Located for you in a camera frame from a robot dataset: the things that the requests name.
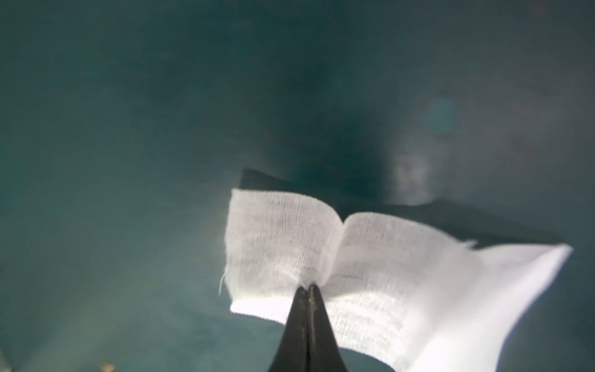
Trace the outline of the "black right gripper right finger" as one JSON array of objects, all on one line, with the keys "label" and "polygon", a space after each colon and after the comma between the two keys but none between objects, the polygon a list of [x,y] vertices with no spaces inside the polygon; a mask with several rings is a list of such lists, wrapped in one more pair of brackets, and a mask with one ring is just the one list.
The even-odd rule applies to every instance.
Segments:
[{"label": "black right gripper right finger", "polygon": [[348,371],[317,285],[308,288],[308,371]]}]

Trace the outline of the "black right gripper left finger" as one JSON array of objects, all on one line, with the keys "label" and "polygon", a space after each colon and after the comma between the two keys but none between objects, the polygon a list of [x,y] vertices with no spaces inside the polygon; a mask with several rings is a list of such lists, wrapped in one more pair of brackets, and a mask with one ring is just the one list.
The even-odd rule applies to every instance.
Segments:
[{"label": "black right gripper left finger", "polygon": [[309,297],[300,287],[295,295],[269,372],[309,371]]}]

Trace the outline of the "white gauze wipe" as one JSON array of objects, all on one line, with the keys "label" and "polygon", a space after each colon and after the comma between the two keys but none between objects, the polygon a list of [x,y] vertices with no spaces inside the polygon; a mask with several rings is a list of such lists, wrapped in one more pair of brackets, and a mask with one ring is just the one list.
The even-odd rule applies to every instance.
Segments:
[{"label": "white gauze wipe", "polygon": [[316,198],[234,189],[224,279],[233,313],[284,324],[298,288],[322,292],[338,344],[396,371],[494,371],[506,339],[572,253],[471,241]]}]

